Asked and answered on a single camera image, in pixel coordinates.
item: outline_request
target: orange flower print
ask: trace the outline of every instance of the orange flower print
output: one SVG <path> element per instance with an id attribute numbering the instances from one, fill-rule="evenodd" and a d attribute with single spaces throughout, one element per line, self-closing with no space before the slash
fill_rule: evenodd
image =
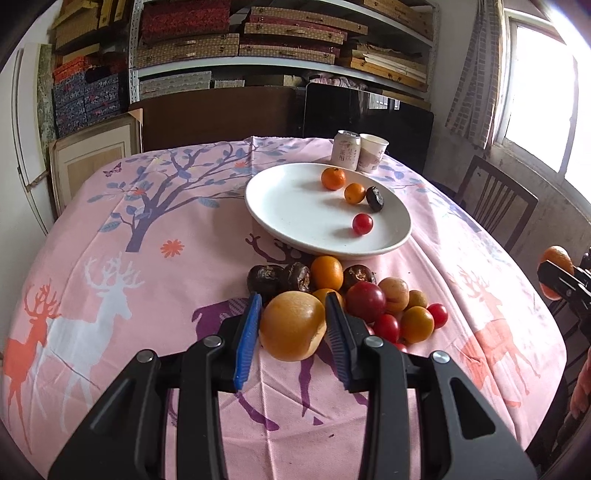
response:
<path id="1" fill-rule="evenodd" d="M 164 258 L 168 258 L 180 255 L 183 248 L 184 245 L 179 240 L 168 240 L 160 247 L 160 251 L 164 255 Z"/>

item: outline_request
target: yellow fruit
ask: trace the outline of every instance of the yellow fruit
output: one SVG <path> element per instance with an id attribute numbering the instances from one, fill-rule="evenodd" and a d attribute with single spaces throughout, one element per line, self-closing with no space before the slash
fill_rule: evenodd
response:
<path id="1" fill-rule="evenodd" d="M 316 288 L 340 290 L 343 286 L 343 266 L 335 257 L 317 257 L 310 266 Z"/>
<path id="2" fill-rule="evenodd" d="M 386 295 L 386 313 L 396 315 L 407 307 L 408 285 L 402 278 L 386 277 L 378 283 L 378 287 Z"/>
<path id="3" fill-rule="evenodd" d="M 559 247 L 558 245 L 547 248 L 542 254 L 538 265 L 546 260 L 550 260 L 554 265 L 562 268 L 565 272 L 574 275 L 573 262 L 564 248 Z M 542 293 L 546 296 L 546 298 L 550 300 L 560 300 L 560 295 L 558 295 L 554 290 L 546 287 L 546 285 L 540 284 L 540 288 L 542 289 Z"/>
<path id="4" fill-rule="evenodd" d="M 261 315 L 261 345 L 284 362 L 298 362 L 314 354 L 325 333 L 322 302 L 302 291 L 279 294 Z"/>
<path id="5" fill-rule="evenodd" d="M 344 309 L 345 301 L 343 297 L 340 295 L 339 292 L 334 291 L 332 288 L 321 288 L 320 290 L 316 290 L 312 295 L 316 297 L 318 300 L 320 300 L 322 302 L 322 305 L 324 305 L 324 302 L 326 301 L 326 296 L 332 291 L 336 293 L 336 297 L 339 300 L 340 306 Z"/>
<path id="6" fill-rule="evenodd" d="M 408 292 L 408 305 L 406 306 L 406 310 L 413 307 L 423 307 L 426 309 L 427 305 L 429 305 L 427 296 L 422 291 L 411 290 Z"/>
<path id="7" fill-rule="evenodd" d="M 419 343 L 427 340 L 433 333 L 433 315 L 423 307 L 411 307 L 400 320 L 400 336 L 406 343 Z"/>

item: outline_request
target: table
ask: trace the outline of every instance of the table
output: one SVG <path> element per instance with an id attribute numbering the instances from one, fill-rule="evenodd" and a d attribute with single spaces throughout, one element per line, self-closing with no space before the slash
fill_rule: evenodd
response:
<path id="1" fill-rule="evenodd" d="M 262 169 L 326 161 L 331 148 L 315 138 L 197 145 L 114 162 L 85 183 L 33 264 L 5 352 L 5 418 L 42 474 L 137 351 L 166 355 L 215 333 L 243 309 L 253 265 L 311 261 L 256 224 L 244 188 Z M 364 263 L 450 312 L 410 352 L 448 352 L 527 447 L 566 361 L 544 302 L 490 235 L 418 174 L 386 158 L 373 177 L 406 204 L 413 234 Z M 231 478 L 357 478 L 366 396 L 344 392 L 325 343 L 295 363 L 257 349 L 244 390 L 222 395 L 220 409 Z M 174 404 L 169 421 L 172 455 Z M 412 441 L 418 478 L 416 431 Z"/>

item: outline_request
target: screw head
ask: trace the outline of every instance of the screw head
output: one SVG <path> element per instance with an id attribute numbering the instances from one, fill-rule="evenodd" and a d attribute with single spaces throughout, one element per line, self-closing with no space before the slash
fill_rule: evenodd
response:
<path id="1" fill-rule="evenodd" d="M 152 350 L 142 350 L 138 352 L 135 359 L 141 364 L 147 364 L 154 359 L 154 352 Z"/>
<path id="2" fill-rule="evenodd" d="M 431 356 L 438 364 L 446 364 L 450 361 L 449 355 L 442 350 L 435 350 Z"/>
<path id="3" fill-rule="evenodd" d="M 215 348 L 222 344 L 222 337 L 218 335 L 210 335 L 203 339 L 203 344 L 209 348 Z"/>
<path id="4" fill-rule="evenodd" d="M 370 335 L 366 337 L 364 342 L 371 348 L 380 348 L 384 344 L 384 341 L 376 335 Z"/>

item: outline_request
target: cherry tomato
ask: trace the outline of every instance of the cherry tomato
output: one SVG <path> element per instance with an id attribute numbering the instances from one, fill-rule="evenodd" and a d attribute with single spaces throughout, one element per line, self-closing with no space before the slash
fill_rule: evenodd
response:
<path id="1" fill-rule="evenodd" d="M 359 183 L 352 183 L 345 188 L 345 200 L 350 205 L 357 205 L 365 198 L 365 188 Z"/>
<path id="2" fill-rule="evenodd" d="M 398 320 L 394 316 L 384 313 L 375 321 L 374 332 L 377 336 L 382 337 L 390 343 L 398 343 L 398 338 L 400 337 Z"/>
<path id="3" fill-rule="evenodd" d="M 386 295 L 375 283 L 360 281 L 347 291 L 345 303 L 349 314 L 373 323 L 384 313 Z"/>
<path id="4" fill-rule="evenodd" d="M 374 227 L 374 220 L 367 213 L 358 213 L 353 219 L 353 230 L 357 235 L 366 235 Z"/>
<path id="5" fill-rule="evenodd" d="M 447 323 L 449 315 L 447 314 L 447 308 L 443 304 L 433 303 L 427 307 L 427 310 L 433 315 L 436 329 L 443 327 Z"/>

